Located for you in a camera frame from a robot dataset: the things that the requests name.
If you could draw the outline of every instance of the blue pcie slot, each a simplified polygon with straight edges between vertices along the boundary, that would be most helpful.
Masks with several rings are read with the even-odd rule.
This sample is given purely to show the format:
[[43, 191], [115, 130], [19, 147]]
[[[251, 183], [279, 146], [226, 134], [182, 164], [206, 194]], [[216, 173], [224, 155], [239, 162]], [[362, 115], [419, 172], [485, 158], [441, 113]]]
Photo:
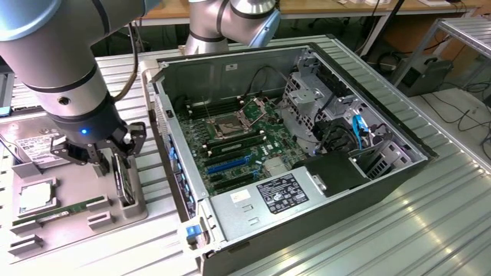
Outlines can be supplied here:
[[239, 167], [242, 165], [246, 165], [248, 161], [251, 160], [251, 155], [242, 157], [240, 159], [231, 161], [223, 165], [219, 165], [216, 167], [211, 167], [207, 171], [207, 174], [219, 173], [220, 171], [228, 170], [231, 168]]

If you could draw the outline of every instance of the screw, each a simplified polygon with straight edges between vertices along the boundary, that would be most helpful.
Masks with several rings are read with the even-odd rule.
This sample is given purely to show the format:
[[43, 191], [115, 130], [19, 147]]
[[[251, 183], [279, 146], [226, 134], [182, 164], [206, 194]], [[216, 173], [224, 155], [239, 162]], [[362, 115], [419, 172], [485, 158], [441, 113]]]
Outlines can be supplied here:
[[70, 104], [71, 99], [70, 99], [70, 98], [67, 98], [67, 97], [60, 97], [60, 98], [58, 99], [58, 101], [59, 101], [59, 104], [62, 104], [62, 105], [67, 105], [67, 104]]

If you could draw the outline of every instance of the table leg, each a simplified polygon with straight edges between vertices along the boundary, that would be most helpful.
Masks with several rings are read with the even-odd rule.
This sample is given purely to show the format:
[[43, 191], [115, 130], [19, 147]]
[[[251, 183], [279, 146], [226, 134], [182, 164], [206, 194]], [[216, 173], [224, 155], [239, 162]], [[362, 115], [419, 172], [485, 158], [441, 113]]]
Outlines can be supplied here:
[[487, 59], [486, 62], [483, 62], [483, 64], [473, 71], [462, 87], [466, 87], [471, 83], [471, 81], [475, 80], [477, 76], [483, 72], [483, 70], [489, 67], [490, 64], [491, 59]]
[[406, 64], [403, 65], [403, 67], [395, 71], [393, 79], [391, 79], [391, 83], [394, 84], [394, 86], [398, 87], [399, 83], [402, 82], [402, 79], [405, 78], [409, 69], [413, 66], [413, 63], [415, 62], [415, 60], [422, 56], [423, 51], [426, 46], [429, 45], [430, 41], [434, 38], [434, 35], [437, 33], [438, 27], [439, 27], [439, 21], [437, 20], [435, 23], [431, 25], [430, 30], [427, 32], [427, 34], [423, 37], [423, 40], [421, 42], [421, 44], [418, 45], [417, 49], [413, 51], [413, 55], [409, 57], [409, 60], [406, 62]]
[[[477, 8], [473, 8], [473, 9], [467, 10], [467, 12], [462, 15], [462, 17], [473, 17], [474, 13], [477, 12], [475, 10], [477, 10]], [[433, 53], [434, 53], [434, 55], [439, 56], [439, 55], [442, 54], [442, 52], [443, 52], [443, 50], [446, 49], [446, 47], [449, 46], [449, 44], [450, 44], [451, 40], [453, 40], [453, 39], [449, 39], [445, 43], [442, 43], [442, 44], [437, 47], [435, 51], [433, 52]]]
[[360, 56], [364, 56], [368, 53], [368, 50], [370, 50], [371, 46], [374, 45], [378, 34], [380, 33], [382, 28], [384, 27], [384, 24], [386, 24], [389, 18], [390, 18], [390, 16], [380, 16], [380, 19], [379, 19], [379, 21], [375, 25], [375, 29], [374, 29], [370, 37], [367, 38], [367, 44], [363, 47]]
[[299, 29], [299, 21], [300, 21], [300, 19], [295, 19], [295, 20], [294, 20], [294, 23], [292, 23], [292, 25], [291, 25], [291, 28], [292, 28], [294, 30]]

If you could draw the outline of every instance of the aluminum profile table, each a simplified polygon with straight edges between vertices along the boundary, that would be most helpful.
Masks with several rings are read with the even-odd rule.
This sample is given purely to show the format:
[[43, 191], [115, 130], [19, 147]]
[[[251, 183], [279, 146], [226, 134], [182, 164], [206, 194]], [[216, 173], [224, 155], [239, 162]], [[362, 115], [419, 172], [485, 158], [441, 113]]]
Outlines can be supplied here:
[[414, 61], [419, 58], [439, 30], [445, 31], [451, 37], [462, 41], [483, 56], [491, 59], [491, 19], [483, 17], [437, 19], [409, 59], [409, 62], [406, 63], [405, 68], [398, 70], [393, 77], [393, 83], [395, 86], [402, 82]]
[[[338, 40], [312, 36], [275, 40], [270, 45], [304, 42], [319, 44], [438, 152], [439, 159], [379, 204], [240, 269], [234, 276], [490, 275], [490, 167]], [[179, 54], [178, 50], [163, 51], [146, 53], [142, 58]], [[131, 63], [131, 55], [99, 59], [110, 91], [123, 87]], [[35, 104], [26, 93], [26, 87], [16, 82], [12, 102]], [[119, 109], [123, 116], [136, 118], [144, 116], [139, 111], [144, 104], [139, 82], [131, 93]], [[154, 151], [150, 140], [146, 152]], [[4, 185], [7, 190], [0, 191], [0, 205], [8, 192], [4, 163], [8, 166], [10, 157], [4, 155], [2, 170], [7, 171], [0, 174], [0, 187]], [[147, 183], [150, 218], [6, 268], [0, 255], [0, 271], [8, 271], [6, 275], [32, 275], [32, 271], [43, 275], [48, 271], [55, 275], [199, 275], [198, 266], [184, 256], [178, 241], [179, 217], [160, 161], [150, 156], [154, 155], [138, 159], [140, 178]]]

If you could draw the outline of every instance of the blue latch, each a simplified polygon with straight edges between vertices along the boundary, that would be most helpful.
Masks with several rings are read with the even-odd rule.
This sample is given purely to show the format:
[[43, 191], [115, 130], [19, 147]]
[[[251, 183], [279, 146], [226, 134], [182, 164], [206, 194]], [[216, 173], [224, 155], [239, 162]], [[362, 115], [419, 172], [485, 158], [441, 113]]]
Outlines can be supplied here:
[[6, 106], [4, 108], [0, 108], [0, 117], [7, 117], [12, 113], [12, 109], [10, 106]]
[[187, 231], [187, 239], [192, 239], [202, 234], [202, 227], [199, 225], [194, 225], [186, 228]]
[[368, 126], [366, 124], [366, 121], [362, 118], [362, 115], [356, 114], [352, 117], [352, 131], [355, 132], [356, 139], [359, 141], [359, 149], [363, 149], [362, 146], [362, 136], [360, 136], [360, 130], [368, 132]]

